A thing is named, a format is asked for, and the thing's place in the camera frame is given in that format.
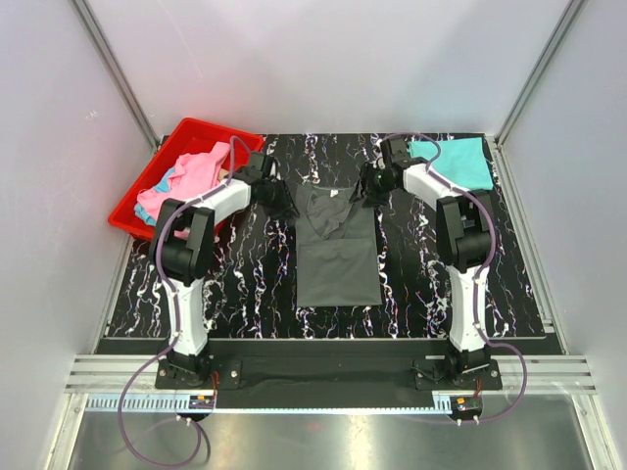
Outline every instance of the robotic arm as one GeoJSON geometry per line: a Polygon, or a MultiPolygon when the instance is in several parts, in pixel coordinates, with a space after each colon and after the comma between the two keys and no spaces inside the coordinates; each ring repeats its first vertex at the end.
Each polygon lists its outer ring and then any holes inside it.
{"type": "MultiPolygon", "coordinates": [[[[491,366],[490,347],[479,331],[485,336],[483,312],[488,269],[476,275],[490,252],[488,220],[476,205],[451,189],[455,187],[453,183],[430,174],[425,159],[413,159],[404,139],[383,140],[381,151],[376,162],[362,166],[353,198],[365,199],[367,205],[387,205],[390,191],[404,189],[436,211],[437,252],[451,277],[453,325],[448,353],[433,376],[439,377],[438,382],[446,378],[456,384],[474,383],[491,366]],[[479,292],[476,301],[475,285],[479,292]],[[479,324],[474,320],[475,302],[479,324]]],[[[275,169],[274,157],[252,153],[249,163],[233,175],[228,185],[181,213],[164,235],[161,261],[177,293],[180,310],[180,328],[173,331],[174,292],[166,284],[172,325],[170,343],[177,338],[168,353],[167,365],[174,375],[186,377],[188,383],[206,381],[211,370],[202,288],[213,259],[214,227],[252,203],[261,204],[270,217],[298,216],[285,182],[273,176],[275,169]],[[180,236],[185,230],[186,238],[180,236]]],[[[487,191],[471,194],[492,213],[487,191]]],[[[162,206],[150,247],[151,259],[156,258],[157,241],[166,222],[183,204],[167,200],[162,206]]]]}
{"type": "MultiPolygon", "coordinates": [[[[274,157],[251,153],[248,164],[233,174],[229,184],[183,211],[163,235],[161,261],[177,293],[180,318],[179,331],[174,331],[174,291],[165,283],[172,329],[169,342],[178,338],[167,355],[167,364],[171,375],[181,377],[183,382],[205,382],[211,371],[202,291],[213,259],[215,226],[253,203],[261,204],[265,214],[273,218],[298,215],[285,182],[275,177],[276,169],[274,157]]],[[[166,222],[183,204],[168,199],[162,205],[149,250],[152,260],[166,222]]]]}
{"type": "MultiPolygon", "coordinates": [[[[490,252],[490,233],[488,220],[481,211],[451,186],[455,185],[446,178],[429,173],[425,159],[412,158],[405,140],[397,137],[383,140],[381,157],[363,165],[353,198],[365,199],[372,206],[387,205],[390,191],[404,189],[436,212],[437,252],[451,276],[453,325],[449,352],[433,375],[454,383],[468,383],[479,378],[491,362],[490,348],[479,334],[480,328],[485,335],[483,312],[488,269],[483,269],[476,278],[490,252]],[[479,325],[475,324],[473,314],[475,284],[479,292],[476,306],[479,325]]],[[[492,214],[487,191],[471,194],[492,214]]]]}

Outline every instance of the table surface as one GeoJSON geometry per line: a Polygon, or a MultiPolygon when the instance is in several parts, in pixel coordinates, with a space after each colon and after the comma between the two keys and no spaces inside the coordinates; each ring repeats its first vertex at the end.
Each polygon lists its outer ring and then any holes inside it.
{"type": "MultiPolygon", "coordinates": [[[[484,398],[485,414],[507,401],[484,398]]],[[[127,413],[136,447],[167,463],[191,454],[196,435],[170,423],[147,434],[166,413],[127,413]]],[[[592,470],[572,403],[567,397],[529,396],[507,418],[458,428],[443,416],[214,414],[201,421],[202,444],[189,468],[206,469],[568,469],[592,470]]],[[[86,412],[72,470],[149,469],[123,447],[114,413],[86,412]]]]}
{"type": "MultiPolygon", "coordinates": [[[[384,134],[269,135],[264,150],[280,162],[284,179],[332,187],[355,185],[384,134]]],[[[429,134],[438,139],[477,134],[429,134]]],[[[488,276],[486,315],[494,336],[543,337],[542,318],[487,144],[492,171],[498,249],[488,276]]],[[[379,279],[384,304],[296,307],[295,230],[252,206],[227,220],[217,235],[204,287],[206,325],[214,338],[435,338],[451,321],[449,275],[435,250],[435,212],[403,191],[376,212],[379,279]]],[[[135,241],[105,336],[160,338],[169,334],[168,303],[135,241]]]]}

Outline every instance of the red plastic bin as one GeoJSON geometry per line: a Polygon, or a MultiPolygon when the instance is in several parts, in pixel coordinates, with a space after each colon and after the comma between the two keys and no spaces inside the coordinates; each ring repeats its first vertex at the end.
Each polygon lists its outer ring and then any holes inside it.
{"type": "MultiPolygon", "coordinates": [[[[241,138],[253,151],[260,150],[264,145],[264,138],[261,135],[249,134],[191,117],[182,120],[121,199],[118,206],[111,212],[109,223],[125,230],[135,238],[151,241],[155,228],[146,225],[142,219],[135,215],[135,205],[139,192],[152,188],[159,183],[166,171],[174,166],[179,156],[210,152],[216,142],[228,143],[233,135],[241,138]]],[[[236,143],[235,169],[245,165],[248,162],[248,157],[246,150],[236,143]]],[[[226,158],[222,167],[228,169],[229,165],[230,158],[226,158]]]]}

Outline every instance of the gray t-shirt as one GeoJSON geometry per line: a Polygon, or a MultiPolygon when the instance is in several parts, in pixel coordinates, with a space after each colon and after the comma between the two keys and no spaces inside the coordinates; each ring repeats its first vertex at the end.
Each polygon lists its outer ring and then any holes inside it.
{"type": "Polygon", "coordinates": [[[297,306],[381,304],[374,209],[351,203],[354,189],[296,189],[297,306]]]}

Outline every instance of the cyan towel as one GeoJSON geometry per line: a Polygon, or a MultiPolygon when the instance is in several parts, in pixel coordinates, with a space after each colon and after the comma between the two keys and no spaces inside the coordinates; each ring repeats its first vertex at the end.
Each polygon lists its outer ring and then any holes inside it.
{"type": "MultiPolygon", "coordinates": [[[[433,163],[433,169],[462,188],[494,188],[492,175],[483,155],[481,137],[443,140],[438,143],[442,147],[442,155],[433,163]]],[[[414,158],[431,160],[435,157],[436,148],[428,141],[410,142],[410,154],[414,158]]]]}
{"type": "MultiPolygon", "coordinates": [[[[153,189],[157,191],[158,193],[168,192],[169,191],[168,178],[173,173],[174,173],[174,167],[166,171],[166,174],[164,174],[164,177],[161,178],[161,181],[156,186],[154,186],[153,189]]],[[[152,225],[153,227],[157,225],[157,220],[151,217],[143,208],[143,206],[139,203],[135,205],[135,215],[141,218],[147,225],[152,225]]]]}

